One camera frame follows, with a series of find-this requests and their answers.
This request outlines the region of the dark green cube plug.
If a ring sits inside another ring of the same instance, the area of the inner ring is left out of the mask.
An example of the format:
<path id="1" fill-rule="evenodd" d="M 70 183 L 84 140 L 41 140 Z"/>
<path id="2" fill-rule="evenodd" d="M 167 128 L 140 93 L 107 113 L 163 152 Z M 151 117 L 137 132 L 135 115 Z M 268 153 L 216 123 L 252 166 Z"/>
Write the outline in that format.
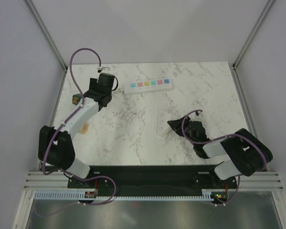
<path id="1" fill-rule="evenodd" d="M 82 95 L 81 94 L 74 94 L 72 96 L 72 104 L 78 105 L 82 102 Z"/>

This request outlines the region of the white power strip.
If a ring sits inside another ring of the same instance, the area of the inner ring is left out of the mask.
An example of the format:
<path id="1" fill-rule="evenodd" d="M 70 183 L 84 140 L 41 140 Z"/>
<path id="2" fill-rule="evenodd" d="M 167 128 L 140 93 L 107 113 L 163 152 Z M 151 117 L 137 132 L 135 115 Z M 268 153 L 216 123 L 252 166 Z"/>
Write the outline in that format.
<path id="1" fill-rule="evenodd" d="M 152 79 L 138 82 L 125 83 L 123 92 L 125 95 L 145 94 L 162 91 L 170 91 L 174 88 L 172 80 L 166 79 Z"/>

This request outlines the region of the tan wooden cube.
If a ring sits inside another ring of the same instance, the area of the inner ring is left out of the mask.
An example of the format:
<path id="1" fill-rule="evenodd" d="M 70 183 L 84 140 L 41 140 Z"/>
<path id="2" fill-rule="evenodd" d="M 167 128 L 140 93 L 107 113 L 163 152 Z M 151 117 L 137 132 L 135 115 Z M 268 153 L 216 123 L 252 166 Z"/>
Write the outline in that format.
<path id="1" fill-rule="evenodd" d="M 80 128 L 79 133 L 85 134 L 85 133 L 87 132 L 88 128 L 89 128 L 89 124 L 88 124 L 88 123 L 84 124 L 84 125 Z"/>

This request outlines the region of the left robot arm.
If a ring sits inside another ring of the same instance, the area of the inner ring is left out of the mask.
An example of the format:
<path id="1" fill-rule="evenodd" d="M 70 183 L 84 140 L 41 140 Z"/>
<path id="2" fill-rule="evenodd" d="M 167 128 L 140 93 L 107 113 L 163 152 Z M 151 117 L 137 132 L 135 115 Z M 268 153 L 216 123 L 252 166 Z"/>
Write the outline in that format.
<path id="1" fill-rule="evenodd" d="M 47 174 L 45 164 L 48 163 L 78 177 L 84 187 L 94 185 L 95 176 L 90 173 L 90 166 L 76 157 L 72 140 L 84 124 L 112 100 L 112 92 L 118 87 L 115 83 L 118 80 L 110 73 L 91 78 L 88 91 L 82 94 L 75 110 L 62 120 L 61 125 L 41 128 L 38 158 L 42 161 L 44 174 Z"/>

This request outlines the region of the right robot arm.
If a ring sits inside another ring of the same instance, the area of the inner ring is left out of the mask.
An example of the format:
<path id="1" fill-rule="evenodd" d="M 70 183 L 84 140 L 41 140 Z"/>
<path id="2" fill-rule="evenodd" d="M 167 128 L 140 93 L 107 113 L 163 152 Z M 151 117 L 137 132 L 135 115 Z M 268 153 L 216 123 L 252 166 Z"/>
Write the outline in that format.
<path id="1" fill-rule="evenodd" d="M 209 175 L 209 183 L 215 188 L 221 187 L 230 177 L 249 177 L 262 171 L 273 160 L 272 152 L 244 128 L 236 131 L 233 136 L 213 141 L 207 137 L 199 117 L 183 117 L 167 123 L 176 134 L 190 139 L 198 157 L 210 159 L 215 156 L 229 156 L 229 160 L 218 164 Z"/>

